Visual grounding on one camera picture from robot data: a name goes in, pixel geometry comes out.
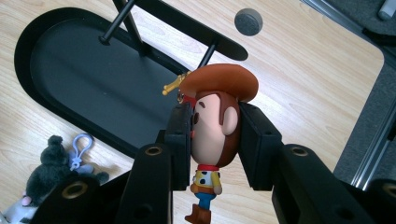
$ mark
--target screw hole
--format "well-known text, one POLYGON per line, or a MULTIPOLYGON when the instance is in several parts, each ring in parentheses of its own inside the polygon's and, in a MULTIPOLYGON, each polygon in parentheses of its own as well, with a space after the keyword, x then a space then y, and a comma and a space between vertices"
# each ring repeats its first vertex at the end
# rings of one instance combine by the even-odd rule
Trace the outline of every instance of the screw hole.
POLYGON ((82 181, 76 181, 73 184, 67 186, 62 191, 62 196, 66 199, 75 199, 83 195, 88 189, 88 185, 82 181))

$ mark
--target blue jeans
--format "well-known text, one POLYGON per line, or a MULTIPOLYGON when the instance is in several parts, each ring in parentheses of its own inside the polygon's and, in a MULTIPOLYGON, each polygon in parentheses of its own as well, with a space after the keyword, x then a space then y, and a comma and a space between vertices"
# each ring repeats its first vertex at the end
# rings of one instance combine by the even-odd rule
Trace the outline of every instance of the blue jeans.
POLYGON ((199 198, 199 206, 209 210, 210 209, 210 201, 216 198, 216 194, 207 194, 207 193, 196 193, 195 196, 199 198))

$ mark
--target woody figurine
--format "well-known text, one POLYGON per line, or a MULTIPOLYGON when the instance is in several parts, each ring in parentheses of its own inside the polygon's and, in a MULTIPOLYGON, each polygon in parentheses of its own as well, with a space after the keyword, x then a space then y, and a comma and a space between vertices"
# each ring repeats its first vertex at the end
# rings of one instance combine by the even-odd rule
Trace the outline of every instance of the woody figurine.
POLYGON ((192 206, 190 223, 210 223, 210 202, 222 193, 219 168, 228 165, 238 150, 238 102, 248 102, 258 91, 257 78, 236 64, 210 64, 188 74, 180 93, 195 98, 191 155, 199 164, 191 192, 200 200, 192 206))

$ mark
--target brown hair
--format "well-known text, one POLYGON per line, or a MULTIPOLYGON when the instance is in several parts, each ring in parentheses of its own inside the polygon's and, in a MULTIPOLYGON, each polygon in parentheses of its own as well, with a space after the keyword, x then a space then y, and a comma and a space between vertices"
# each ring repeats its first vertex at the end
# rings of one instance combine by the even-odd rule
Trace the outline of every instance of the brown hair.
POLYGON ((239 105, 237 100, 233 96, 231 96, 230 94, 224 91, 201 91, 196 94, 195 98, 198 101, 199 99, 210 94, 216 94, 220 98, 220 111, 219 111, 220 125, 223 124, 224 113, 228 107, 230 106, 233 107, 236 110, 236 114, 238 116, 238 122, 235 130, 233 131, 233 133, 225 136, 224 147, 221 156, 219 158, 219 161, 216 164, 216 166, 218 167, 224 167, 233 161, 233 158, 235 158, 235 155, 238 151, 239 135, 240 135, 239 105))

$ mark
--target wooden table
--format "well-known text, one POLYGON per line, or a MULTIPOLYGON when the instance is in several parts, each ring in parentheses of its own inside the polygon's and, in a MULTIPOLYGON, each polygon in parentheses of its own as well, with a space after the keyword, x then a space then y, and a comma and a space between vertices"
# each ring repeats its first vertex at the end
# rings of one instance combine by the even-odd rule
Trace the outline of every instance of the wooden table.
MULTIPOLYGON (((246 48, 249 57, 243 62, 215 53, 210 63, 239 63, 255 74, 260 92, 251 103, 282 132, 284 143, 312 148, 333 170, 382 67, 381 52, 298 0, 166 2, 246 48), (235 14, 246 7, 262 15, 263 27, 257 35, 241 35, 233 25, 235 14)), ((117 15, 110 0, 0 4, 1 211, 21 197, 51 135, 62 136, 70 148, 74 136, 84 132, 33 101, 21 88, 13 66, 24 27, 58 7, 85 8, 110 21, 117 15)), ((205 46, 137 7, 132 12, 146 42, 190 69, 197 67, 205 46)), ((133 159, 100 141, 84 160, 94 162, 97 171, 107 171, 111 178, 133 164, 133 159)), ((213 223, 277 223, 271 192, 249 188, 238 158, 221 173, 223 194, 212 202, 213 223)), ((189 191, 175 192, 175 223, 184 223, 191 204, 197 202, 189 191)))

